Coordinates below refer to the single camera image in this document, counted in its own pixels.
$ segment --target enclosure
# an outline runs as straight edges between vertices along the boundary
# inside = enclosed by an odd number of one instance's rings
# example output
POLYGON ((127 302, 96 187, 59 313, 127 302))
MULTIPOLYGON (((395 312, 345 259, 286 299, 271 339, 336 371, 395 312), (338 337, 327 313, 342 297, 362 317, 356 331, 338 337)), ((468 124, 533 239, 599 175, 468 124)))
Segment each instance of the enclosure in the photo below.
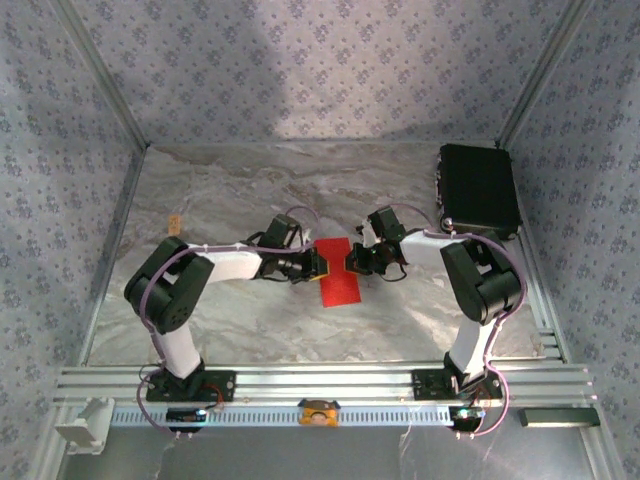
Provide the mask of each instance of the enclosure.
MULTIPOLYGON (((2 478, 640 476, 637 2, 10 0, 2 12, 2 478), (297 217, 316 238, 355 241, 388 203, 437 226, 446 143, 513 159, 524 224, 507 248, 530 289, 495 352, 513 411, 575 395, 601 427, 524 429, 512 413, 474 440, 411 424, 245 425, 185 445, 126 420, 156 356, 123 289, 171 215, 185 241, 211 245, 296 205, 318 212, 317 225, 297 217), (531 393, 548 370, 558 383, 531 393), (88 396, 116 399, 107 446, 65 455, 53 426, 88 396)), ((441 361, 463 317, 445 272, 359 284, 361 303, 333 309, 314 282, 208 285, 196 347, 243 375, 349 365, 356 383, 441 361)))

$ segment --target wall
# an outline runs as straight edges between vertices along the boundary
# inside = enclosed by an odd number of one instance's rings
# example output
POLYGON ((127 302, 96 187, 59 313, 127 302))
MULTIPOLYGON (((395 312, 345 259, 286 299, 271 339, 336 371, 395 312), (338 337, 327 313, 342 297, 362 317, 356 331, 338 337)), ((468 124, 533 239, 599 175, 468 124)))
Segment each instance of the wall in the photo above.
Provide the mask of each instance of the wall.
POLYGON ((56 368, 75 364, 129 146, 53 11, 0 27, 0 478, 23 478, 56 368))
POLYGON ((511 152, 574 360, 640 477, 640 5, 596 0, 511 152))
POLYGON ((565 0, 77 0, 153 143, 497 137, 565 0))

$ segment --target white bracket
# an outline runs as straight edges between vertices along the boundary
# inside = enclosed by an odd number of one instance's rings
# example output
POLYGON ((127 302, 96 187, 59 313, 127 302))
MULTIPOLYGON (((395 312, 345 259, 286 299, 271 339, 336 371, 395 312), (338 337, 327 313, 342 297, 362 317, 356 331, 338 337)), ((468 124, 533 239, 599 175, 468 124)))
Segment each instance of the white bracket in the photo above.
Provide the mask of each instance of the white bracket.
POLYGON ((71 423, 55 429, 69 442, 69 455, 100 455, 104 450, 116 402, 113 398, 87 398, 84 409, 71 423))

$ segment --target black mounting plate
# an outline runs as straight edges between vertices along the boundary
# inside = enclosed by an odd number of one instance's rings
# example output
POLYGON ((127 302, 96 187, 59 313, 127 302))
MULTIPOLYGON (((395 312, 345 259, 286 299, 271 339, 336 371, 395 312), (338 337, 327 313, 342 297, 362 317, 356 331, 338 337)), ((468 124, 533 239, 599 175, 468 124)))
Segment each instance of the black mounting plate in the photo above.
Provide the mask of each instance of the black mounting plate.
POLYGON ((204 370, 197 373, 199 388, 177 388, 166 371, 159 372, 149 380, 146 399, 148 402, 218 402, 218 390, 225 403, 233 401, 236 388, 236 372, 233 370, 204 370))
POLYGON ((413 370, 411 385, 414 400, 468 400, 473 398, 479 389, 485 390, 486 395, 492 400, 502 398, 500 380, 491 371, 458 393, 455 392, 452 376, 453 373, 447 368, 413 370))

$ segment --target red object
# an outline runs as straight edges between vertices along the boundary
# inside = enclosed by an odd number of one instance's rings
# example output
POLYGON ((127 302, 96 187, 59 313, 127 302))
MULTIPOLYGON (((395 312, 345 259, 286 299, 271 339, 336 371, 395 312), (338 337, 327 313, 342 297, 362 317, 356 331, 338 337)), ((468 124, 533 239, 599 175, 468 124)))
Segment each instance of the red object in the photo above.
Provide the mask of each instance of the red object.
POLYGON ((327 260, 329 275, 320 279, 322 304, 325 308, 360 303, 360 288, 355 273, 347 272, 344 262, 351 252, 348 238, 321 238, 316 240, 318 254, 327 260))

